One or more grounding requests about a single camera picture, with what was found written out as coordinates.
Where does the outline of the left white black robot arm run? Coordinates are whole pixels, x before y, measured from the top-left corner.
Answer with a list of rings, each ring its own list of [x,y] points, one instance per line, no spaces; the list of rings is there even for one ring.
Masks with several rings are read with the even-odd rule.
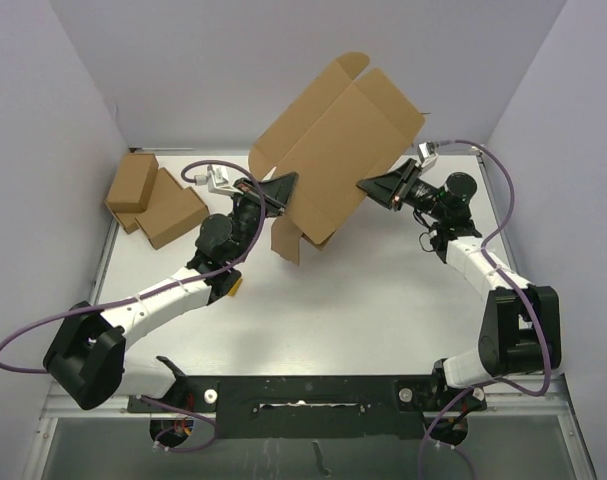
[[[44,355],[46,372],[84,410],[103,404],[124,380],[134,380],[135,393],[150,396],[165,411],[184,403],[181,380],[162,376],[151,387],[127,366],[126,352],[174,318],[235,293],[242,281],[237,265],[253,249],[265,220],[285,213],[298,175],[232,181],[223,166],[208,166],[206,174],[189,181],[232,201],[229,213],[203,220],[194,256],[170,277],[112,308],[78,305],[64,317]]]

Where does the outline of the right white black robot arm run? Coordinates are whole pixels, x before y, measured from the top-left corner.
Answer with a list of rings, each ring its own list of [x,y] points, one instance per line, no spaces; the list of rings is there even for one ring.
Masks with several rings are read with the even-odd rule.
[[[436,187],[422,180],[423,170],[422,162],[410,159],[357,186],[391,211],[408,205],[417,221],[431,218],[426,233],[432,253],[461,274],[485,303],[476,346],[443,360],[443,374],[427,385],[429,400],[447,409],[461,400],[464,388],[558,368],[559,298],[553,288],[534,285],[488,251],[472,219],[473,177],[455,172]]]

